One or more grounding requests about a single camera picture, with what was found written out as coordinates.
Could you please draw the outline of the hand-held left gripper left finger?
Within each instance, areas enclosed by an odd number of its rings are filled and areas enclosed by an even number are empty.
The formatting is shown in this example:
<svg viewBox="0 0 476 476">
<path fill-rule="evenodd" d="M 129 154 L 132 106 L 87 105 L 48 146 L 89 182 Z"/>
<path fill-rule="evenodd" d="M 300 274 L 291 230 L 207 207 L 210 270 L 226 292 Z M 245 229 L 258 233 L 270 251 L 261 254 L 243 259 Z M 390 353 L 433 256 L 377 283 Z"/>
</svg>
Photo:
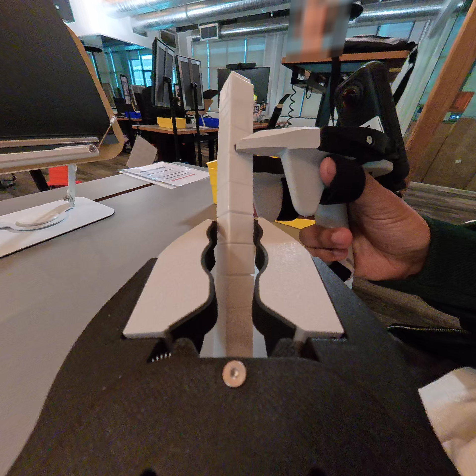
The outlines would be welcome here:
<svg viewBox="0 0 476 476">
<path fill-rule="evenodd" d="M 126 338 L 170 338 L 212 302 L 213 278 L 205 256 L 213 250 L 216 222 L 206 219 L 178 237 L 157 257 L 123 329 Z"/>
</svg>

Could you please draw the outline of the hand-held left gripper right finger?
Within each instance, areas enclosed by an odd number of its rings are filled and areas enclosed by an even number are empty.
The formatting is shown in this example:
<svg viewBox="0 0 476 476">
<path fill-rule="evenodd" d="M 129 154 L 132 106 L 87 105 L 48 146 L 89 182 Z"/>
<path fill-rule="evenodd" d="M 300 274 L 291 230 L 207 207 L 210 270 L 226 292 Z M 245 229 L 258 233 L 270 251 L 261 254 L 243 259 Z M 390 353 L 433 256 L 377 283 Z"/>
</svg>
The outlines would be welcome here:
<svg viewBox="0 0 476 476">
<path fill-rule="evenodd" d="M 253 325 L 265 343 L 336 338 L 343 326 L 311 255 L 264 218 L 254 222 Z"/>
</svg>

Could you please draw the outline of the white segmented bar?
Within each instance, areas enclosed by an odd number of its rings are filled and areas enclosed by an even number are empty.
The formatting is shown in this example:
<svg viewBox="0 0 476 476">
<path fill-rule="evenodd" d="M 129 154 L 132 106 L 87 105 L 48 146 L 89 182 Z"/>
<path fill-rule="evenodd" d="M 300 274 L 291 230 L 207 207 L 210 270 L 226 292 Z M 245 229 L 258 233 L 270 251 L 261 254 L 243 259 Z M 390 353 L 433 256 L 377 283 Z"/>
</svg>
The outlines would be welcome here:
<svg viewBox="0 0 476 476">
<path fill-rule="evenodd" d="M 216 292 L 218 354 L 253 356 L 253 158 L 235 146 L 253 134 L 253 85 L 231 72 L 219 95 Z"/>
</svg>

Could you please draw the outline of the yellow plastic bin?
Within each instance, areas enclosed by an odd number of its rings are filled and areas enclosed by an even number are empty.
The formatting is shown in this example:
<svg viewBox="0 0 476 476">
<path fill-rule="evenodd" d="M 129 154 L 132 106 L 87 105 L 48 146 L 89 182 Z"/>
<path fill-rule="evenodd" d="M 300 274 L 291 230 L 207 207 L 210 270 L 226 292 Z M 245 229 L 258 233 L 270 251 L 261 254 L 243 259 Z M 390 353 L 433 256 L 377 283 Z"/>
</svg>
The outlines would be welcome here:
<svg viewBox="0 0 476 476">
<path fill-rule="evenodd" d="M 209 171 L 213 203 L 217 204 L 217 160 L 207 162 L 206 166 Z M 296 218 L 292 221 L 275 220 L 275 223 L 301 230 L 315 224 L 315 221 L 313 219 Z"/>
</svg>

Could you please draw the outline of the person's right forearm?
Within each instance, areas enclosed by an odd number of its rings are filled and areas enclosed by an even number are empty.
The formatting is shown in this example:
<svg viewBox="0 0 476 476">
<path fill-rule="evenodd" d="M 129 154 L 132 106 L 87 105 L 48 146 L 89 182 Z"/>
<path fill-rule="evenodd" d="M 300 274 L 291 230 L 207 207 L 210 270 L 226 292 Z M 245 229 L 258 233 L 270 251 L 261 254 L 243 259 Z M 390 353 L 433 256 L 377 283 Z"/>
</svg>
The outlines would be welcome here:
<svg viewBox="0 0 476 476">
<path fill-rule="evenodd" d="M 419 296 L 431 307 L 454 316 L 461 328 L 476 330 L 476 222 L 453 225 L 423 216 L 430 245 L 419 273 L 403 280 L 373 284 Z"/>
</svg>

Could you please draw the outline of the orange plastic object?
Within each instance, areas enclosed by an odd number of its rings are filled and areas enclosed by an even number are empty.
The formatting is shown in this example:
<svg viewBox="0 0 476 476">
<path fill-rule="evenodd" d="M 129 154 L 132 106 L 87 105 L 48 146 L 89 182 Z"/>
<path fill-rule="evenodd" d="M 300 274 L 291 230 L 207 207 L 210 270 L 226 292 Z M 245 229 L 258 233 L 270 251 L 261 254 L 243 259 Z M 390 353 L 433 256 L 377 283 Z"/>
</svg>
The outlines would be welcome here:
<svg viewBox="0 0 476 476">
<path fill-rule="evenodd" d="M 50 188 L 68 186 L 68 166 L 48 168 L 47 184 Z"/>
</svg>

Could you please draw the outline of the person's right hand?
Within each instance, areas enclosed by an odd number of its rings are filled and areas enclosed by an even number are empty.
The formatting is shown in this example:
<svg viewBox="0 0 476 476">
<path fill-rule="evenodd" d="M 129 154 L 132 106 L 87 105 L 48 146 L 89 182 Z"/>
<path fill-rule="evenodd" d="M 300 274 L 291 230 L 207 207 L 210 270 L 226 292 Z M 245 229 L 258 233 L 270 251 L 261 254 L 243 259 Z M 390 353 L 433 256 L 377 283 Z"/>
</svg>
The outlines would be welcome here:
<svg viewBox="0 0 476 476">
<path fill-rule="evenodd" d="M 353 248 L 354 276 L 369 281 L 403 280 L 418 274 L 430 246 L 424 218 L 371 175 L 360 197 L 350 204 L 350 228 L 314 224 L 299 240 L 324 262 L 347 258 Z"/>
</svg>

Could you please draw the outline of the wooden standing desk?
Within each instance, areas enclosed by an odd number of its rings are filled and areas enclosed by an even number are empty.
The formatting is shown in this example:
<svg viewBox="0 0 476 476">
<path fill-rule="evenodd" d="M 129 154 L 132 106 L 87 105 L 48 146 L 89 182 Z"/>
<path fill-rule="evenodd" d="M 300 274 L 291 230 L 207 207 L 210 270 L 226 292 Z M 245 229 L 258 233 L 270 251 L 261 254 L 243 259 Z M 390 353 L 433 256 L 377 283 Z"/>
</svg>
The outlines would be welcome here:
<svg viewBox="0 0 476 476">
<path fill-rule="evenodd" d="M 302 86 L 305 91 L 320 92 L 322 97 L 316 116 L 317 127 L 326 126 L 331 117 L 331 105 L 336 86 L 345 78 L 370 61 L 384 64 L 389 81 L 395 80 L 410 51 L 378 51 L 343 54 L 336 59 L 319 61 L 299 59 L 288 61 L 282 58 L 282 65 L 291 70 L 291 84 Z"/>
</svg>

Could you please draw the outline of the black bag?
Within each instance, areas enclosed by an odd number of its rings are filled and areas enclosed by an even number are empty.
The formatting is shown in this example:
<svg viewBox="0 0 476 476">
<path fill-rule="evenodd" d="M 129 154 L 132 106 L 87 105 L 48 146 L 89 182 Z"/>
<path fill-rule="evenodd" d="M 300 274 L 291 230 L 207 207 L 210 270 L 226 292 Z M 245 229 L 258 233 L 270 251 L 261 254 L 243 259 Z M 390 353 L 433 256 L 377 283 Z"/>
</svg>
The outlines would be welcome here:
<svg viewBox="0 0 476 476">
<path fill-rule="evenodd" d="M 413 41 L 402 38 L 383 37 L 378 35 L 356 35 L 346 38 L 343 54 L 362 54 L 389 51 L 407 51 L 407 69 L 397 87 L 392 86 L 394 103 L 398 104 L 401 99 L 411 75 L 414 71 L 418 48 Z"/>
</svg>

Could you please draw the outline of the long wooden desk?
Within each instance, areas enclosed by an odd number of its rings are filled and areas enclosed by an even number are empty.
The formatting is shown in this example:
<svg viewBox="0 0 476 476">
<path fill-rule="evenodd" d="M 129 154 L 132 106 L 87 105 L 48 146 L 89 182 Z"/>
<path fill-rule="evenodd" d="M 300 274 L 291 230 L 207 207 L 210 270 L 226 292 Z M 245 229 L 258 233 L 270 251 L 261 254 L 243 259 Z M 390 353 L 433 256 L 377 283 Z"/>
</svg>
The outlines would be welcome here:
<svg viewBox="0 0 476 476">
<path fill-rule="evenodd" d="M 217 140 L 218 128 L 200 127 L 196 130 L 189 124 L 187 128 L 179 128 L 174 131 L 171 128 L 162 128 L 157 124 L 137 124 L 132 129 L 137 136 L 144 137 L 146 141 L 155 146 L 158 150 L 157 160 L 164 162 L 181 162 L 191 165 L 202 166 L 208 159 L 214 160 L 214 149 L 209 155 L 203 158 L 201 143 L 205 142 L 213 147 Z M 181 148 L 185 144 L 194 145 L 194 154 L 182 154 Z"/>
</svg>

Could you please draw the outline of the black panel display on pole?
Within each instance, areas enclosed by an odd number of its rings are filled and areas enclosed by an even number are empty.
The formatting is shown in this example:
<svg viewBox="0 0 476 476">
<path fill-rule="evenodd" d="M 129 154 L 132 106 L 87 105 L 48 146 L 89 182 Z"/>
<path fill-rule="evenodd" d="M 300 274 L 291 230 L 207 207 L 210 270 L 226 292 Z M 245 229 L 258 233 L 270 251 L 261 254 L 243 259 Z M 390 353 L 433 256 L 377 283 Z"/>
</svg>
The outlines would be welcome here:
<svg viewBox="0 0 476 476">
<path fill-rule="evenodd" d="M 182 55 L 175 56 L 180 101 L 185 112 L 191 111 L 195 117 L 195 139 L 198 151 L 198 164 L 202 165 L 199 112 L 204 111 L 204 95 L 201 75 L 201 62 Z"/>
<path fill-rule="evenodd" d="M 152 43 L 152 91 L 151 101 L 153 106 L 170 110 L 172 131 L 175 146 L 175 158 L 181 161 L 177 116 L 175 111 L 175 96 L 173 93 L 172 74 L 174 70 L 174 51 L 158 38 Z"/>
</svg>

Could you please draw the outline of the person's green jacket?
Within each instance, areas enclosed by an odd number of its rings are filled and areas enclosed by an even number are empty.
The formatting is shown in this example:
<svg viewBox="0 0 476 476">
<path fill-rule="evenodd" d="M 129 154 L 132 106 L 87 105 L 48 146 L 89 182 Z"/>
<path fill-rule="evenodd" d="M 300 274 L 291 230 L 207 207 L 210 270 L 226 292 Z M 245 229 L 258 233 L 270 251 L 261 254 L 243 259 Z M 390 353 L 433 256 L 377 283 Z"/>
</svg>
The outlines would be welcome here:
<svg viewBox="0 0 476 476">
<path fill-rule="evenodd" d="M 469 330 L 402 324 L 390 324 L 386 330 L 397 343 L 419 388 L 453 370 L 476 368 L 476 337 Z"/>
</svg>

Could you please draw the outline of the person's white shirt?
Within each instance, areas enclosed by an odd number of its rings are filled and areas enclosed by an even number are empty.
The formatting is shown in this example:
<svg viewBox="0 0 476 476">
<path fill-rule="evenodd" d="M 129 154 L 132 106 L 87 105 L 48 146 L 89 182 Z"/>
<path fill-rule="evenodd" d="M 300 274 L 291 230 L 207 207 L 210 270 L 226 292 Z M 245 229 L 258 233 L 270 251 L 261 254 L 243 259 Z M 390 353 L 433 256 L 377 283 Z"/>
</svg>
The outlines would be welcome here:
<svg viewBox="0 0 476 476">
<path fill-rule="evenodd" d="M 476 370 L 455 369 L 419 389 L 432 428 L 463 476 L 476 474 Z"/>
</svg>

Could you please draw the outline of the black display board on stand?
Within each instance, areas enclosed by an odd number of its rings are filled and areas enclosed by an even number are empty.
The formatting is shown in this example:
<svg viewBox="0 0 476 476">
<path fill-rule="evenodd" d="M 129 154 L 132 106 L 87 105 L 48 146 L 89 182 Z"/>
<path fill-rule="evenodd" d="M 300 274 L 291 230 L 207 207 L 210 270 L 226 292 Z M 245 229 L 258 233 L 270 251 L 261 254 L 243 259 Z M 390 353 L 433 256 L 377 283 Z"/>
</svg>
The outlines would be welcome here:
<svg viewBox="0 0 476 476">
<path fill-rule="evenodd" d="M 77 164 L 115 158 L 123 135 L 78 37 L 50 1 L 1 1 L 1 174 L 67 166 L 62 200 L 1 216 L 5 257 L 114 210 L 76 195 Z"/>
</svg>

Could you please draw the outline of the silver ceiling duct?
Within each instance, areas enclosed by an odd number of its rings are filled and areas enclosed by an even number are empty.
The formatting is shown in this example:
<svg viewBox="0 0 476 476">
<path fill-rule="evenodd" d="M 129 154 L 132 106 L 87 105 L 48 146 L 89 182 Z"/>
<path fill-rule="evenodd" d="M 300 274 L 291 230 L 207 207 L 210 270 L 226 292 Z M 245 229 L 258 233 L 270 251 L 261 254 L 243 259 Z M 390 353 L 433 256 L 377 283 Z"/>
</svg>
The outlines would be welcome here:
<svg viewBox="0 0 476 476">
<path fill-rule="evenodd" d="M 158 1 L 128 0 L 104 1 L 106 12 L 114 18 L 131 18 L 135 28 L 167 29 L 187 25 L 199 25 L 207 21 L 219 21 L 269 13 L 290 8 L 286 0 L 204 0 Z"/>
</svg>

